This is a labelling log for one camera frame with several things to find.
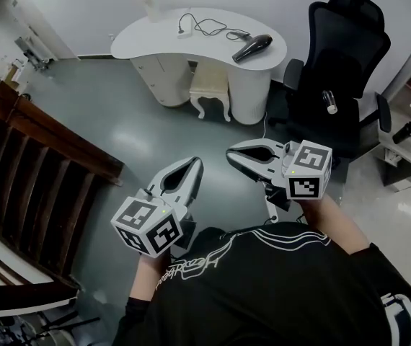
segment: white cube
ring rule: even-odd
[[[183,236],[174,209],[162,201],[157,205],[127,198],[111,224],[128,247],[150,257],[158,257]]]
[[[286,194],[294,200],[322,198],[330,178],[332,149],[303,140],[286,172]]]

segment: tiled floor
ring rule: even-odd
[[[192,213],[197,231],[206,226],[239,229],[267,217],[263,191],[226,162],[231,145],[262,135],[262,124],[242,126],[223,120],[221,104],[205,104],[205,120],[188,105],[160,106],[128,61],[60,61],[35,75],[28,92],[55,119],[122,160],[122,187],[106,186],[92,207],[73,274],[83,287],[79,312],[101,316],[110,339],[123,314],[138,254],[127,249],[110,219],[128,195],[147,185],[166,165],[199,156],[205,174]],[[267,137],[288,141],[278,130]],[[332,174],[329,194],[340,195],[346,165]],[[342,207],[358,222],[411,282],[411,190],[394,194],[381,184],[375,161],[367,156],[350,165]],[[296,204],[281,219],[299,215]]]
[[[411,284],[411,188],[384,187],[372,156],[350,165],[342,208]]]

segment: curved desk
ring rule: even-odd
[[[198,21],[212,18],[230,28],[245,30],[252,36],[267,33],[271,35],[273,42],[261,54],[236,64],[232,56],[245,43],[241,40],[228,40],[226,32],[217,36],[204,36],[194,30],[193,22],[193,35],[178,38],[178,21],[187,12],[193,14]],[[189,24],[188,16],[182,20],[182,27],[186,27],[186,24]],[[218,25],[209,21],[201,27],[210,32]],[[126,27],[111,46],[111,54],[115,58],[132,60],[150,90],[166,106],[178,106],[189,100],[191,76],[187,73],[185,56],[202,56],[225,63],[231,112],[236,120],[244,124],[255,124],[265,114],[270,70],[283,61],[286,53],[286,42],[275,30],[249,17],[210,8],[171,10],[165,12],[155,23],[144,17]]]

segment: hair dryer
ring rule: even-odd
[[[241,39],[247,42],[247,44],[233,55],[233,60],[236,63],[239,63],[245,58],[249,58],[255,54],[261,53],[270,46],[273,39],[270,35],[258,35],[252,38],[250,35],[240,34],[238,32],[231,32],[236,36],[239,36]]]

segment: wooden staircase railing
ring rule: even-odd
[[[97,188],[122,168],[0,81],[0,238],[14,252],[65,278]]]

